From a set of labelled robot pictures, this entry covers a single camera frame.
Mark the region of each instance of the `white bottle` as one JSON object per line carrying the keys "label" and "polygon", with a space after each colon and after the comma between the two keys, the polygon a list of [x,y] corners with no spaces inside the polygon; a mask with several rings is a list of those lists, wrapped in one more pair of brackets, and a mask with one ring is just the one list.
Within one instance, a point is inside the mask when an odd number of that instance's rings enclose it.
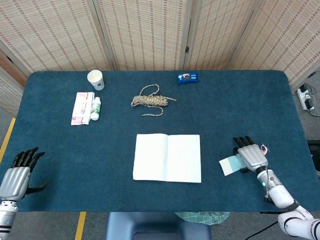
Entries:
{"label": "white bottle", "polygon": [[99,119],[100,108],[101,108],[100,97],[96,97],[92,102],[91,115],[90,115],[91,120],[97,121]]}

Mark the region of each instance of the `robotic arm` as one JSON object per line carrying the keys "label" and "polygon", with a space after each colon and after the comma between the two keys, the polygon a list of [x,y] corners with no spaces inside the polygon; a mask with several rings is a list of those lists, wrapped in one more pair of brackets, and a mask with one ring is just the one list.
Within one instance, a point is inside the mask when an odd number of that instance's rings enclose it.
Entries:
{"label": "robotic arm", "polygon": [[273,203],[286,211],[278,216],[281,230],[291,237],[320,240],[320,219],[314,219],[306,209],[300,206],[274,171],[268,169],[268,160],[259,146],[248,136],[233,139],[239,146],[233,149],[233,152],[238,152],[248,170],[256,172],[257,179],[264,187],[264,201]]}
{"label": "robotic arm", "polygon": [[38,147],[20,152],[16,155],[11,168],[9,168],[0,186],[0,240],[8,239],[12,224],[18,212],[17,202],[25,195],[37,193],[45,189],[47,184],[40,187],[29,187],[31,173],[38,159],[44,152],[35,156]]}

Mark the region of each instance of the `table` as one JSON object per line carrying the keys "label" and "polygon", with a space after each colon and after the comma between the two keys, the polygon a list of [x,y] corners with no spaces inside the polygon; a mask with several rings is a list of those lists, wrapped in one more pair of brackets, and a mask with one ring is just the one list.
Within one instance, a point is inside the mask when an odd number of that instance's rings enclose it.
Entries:
{"label": "table", "polygon": [[[219,160],[232,155],[232,137],[248,135],[269,147],[269,168],[308,210],[319,209],[319,180],[285,74],[280,71],[198,71],[199,83],[177,85],[177,71],[104,71],[105,89],[94,91],[87,71],[35,72],[27,80],[3,157],[0,177],[14,156],[46,152],[20,211],[276,211],[263,202],[256,174],[224,176]],[[131,107],[149,84],[169,101],[159,109]],[[100,119],[71,126],[77,92],[100,97]],[[153,92],[147,89],[144,94]],[[199,134],[202,183],[135,181],[137,134]]]}

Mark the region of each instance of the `white paper cup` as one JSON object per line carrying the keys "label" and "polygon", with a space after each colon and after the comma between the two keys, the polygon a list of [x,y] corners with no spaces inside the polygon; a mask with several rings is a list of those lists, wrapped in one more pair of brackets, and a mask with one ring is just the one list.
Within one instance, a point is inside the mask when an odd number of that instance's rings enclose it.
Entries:
{"label": "white paper cup", "polygon": [[102,72],[99,70],[92,70],[88,73],[88,81],[92,84],[95,90],[102,90],[105,87]]}

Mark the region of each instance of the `white notebook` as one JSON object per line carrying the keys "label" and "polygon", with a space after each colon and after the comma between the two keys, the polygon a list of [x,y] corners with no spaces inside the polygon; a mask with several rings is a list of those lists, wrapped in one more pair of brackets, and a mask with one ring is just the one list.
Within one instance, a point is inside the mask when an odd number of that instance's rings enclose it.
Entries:
{"label": "white notebook", "polygon": [[137,134],[133,179],[201,183],[200,136]]}

